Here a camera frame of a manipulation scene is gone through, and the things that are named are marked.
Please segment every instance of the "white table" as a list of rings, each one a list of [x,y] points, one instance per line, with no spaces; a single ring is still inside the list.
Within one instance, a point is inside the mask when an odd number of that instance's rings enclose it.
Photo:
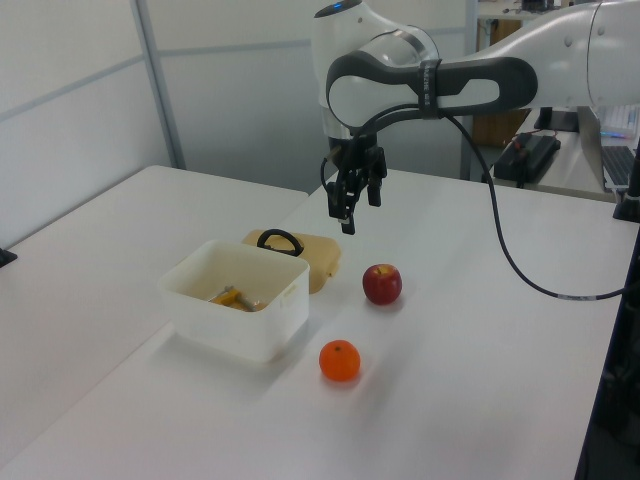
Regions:
[[[353,237],[321,191],[281,223],[343,249],[285,356],[236,361],[168,324],[0,478],[573,479],[619,300],[567,302],[521,282],[486,185],[391,171],[382,201],[360,203]],[[533,280],[573,294],[622,286],[638,227],[610,204],[503,187],[498,201]],[[361,287],[378,262],[404,281],[384,309]],[[336,338],[361,352],[354,384],[319,372]]]
[[[0,270],[0,467],[167,323],[160,275],[305,198],[150,167],[12,248],[18,260]]]
[[[539,113],[539,109],[532,110],[518,129],[518,133],[535,130],[534,124],[538,119]],[[554,135],[554,132],[543,130],[536,133],[536,135]],[[526,183],[524,188],[604,202],[615,202],[614,194],[605,192],[602,189],[587,162],[582,152],[580,135],[571,132],[558,132],[557,138],[562,143],[560,150],[554,154],[542,177],[535,183]],[[602,144],[628,146],[634,149],[638,144],[638,138],[628,140],[604,137]],[[515,182],[495,178],[494,181],[500,185],[515,186]]]

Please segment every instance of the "red apple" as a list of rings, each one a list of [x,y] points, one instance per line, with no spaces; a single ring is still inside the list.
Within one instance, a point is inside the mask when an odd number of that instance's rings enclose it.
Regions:
[[[389,264],[373,265],[362,276],[364,294],[376,305],[393,303],[402,291],[402,278],[396,267]]]

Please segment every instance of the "plastic box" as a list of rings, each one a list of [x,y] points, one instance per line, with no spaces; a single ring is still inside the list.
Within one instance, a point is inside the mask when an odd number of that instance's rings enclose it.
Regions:
[[[245,312],[208,301],[227,286],[268,305]],[[309,317],[309,264],[239,243],[205,243],[158,288],[179,335],[258,362],[277,356]]]

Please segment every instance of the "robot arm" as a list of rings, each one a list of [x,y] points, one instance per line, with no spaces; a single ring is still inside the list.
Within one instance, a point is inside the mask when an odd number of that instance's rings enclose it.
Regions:
[[[364,186],[370,203],[380,203],[386,168],[375,134],[393,121],[640,103],[639,15],[636,0],[559,10],[488,49],[441,62],[425,32],[390,22],[361,0],[321,10],[312,53],[328,158],[339,168],[328,188],[330,215],[353,233]]]

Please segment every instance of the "tangerine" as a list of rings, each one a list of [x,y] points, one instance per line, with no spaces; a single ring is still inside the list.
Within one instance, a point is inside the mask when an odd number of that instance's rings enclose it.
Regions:
[[[320,370],[330,380],[347,382],[360,370],[360,353],[346,340],[333,340],[320,351]]]

